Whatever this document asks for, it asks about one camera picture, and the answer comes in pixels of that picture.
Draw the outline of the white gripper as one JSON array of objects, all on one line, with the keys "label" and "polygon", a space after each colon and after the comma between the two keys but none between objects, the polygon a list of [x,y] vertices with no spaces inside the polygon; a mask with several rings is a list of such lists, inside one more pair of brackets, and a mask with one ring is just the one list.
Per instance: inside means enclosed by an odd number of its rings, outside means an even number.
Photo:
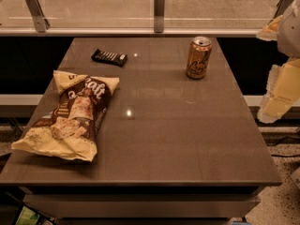
[{"label": "white gripper", "polygon": [[[276,41],[281,53],[300,58],[300,0],[294,0],[284,11],[256,35],[264,41]],[[280,119],[300,99],[300,59],[289,59],[281,67],[270,69],[266,94],[262,98],[257,118],[265,124]]]}]

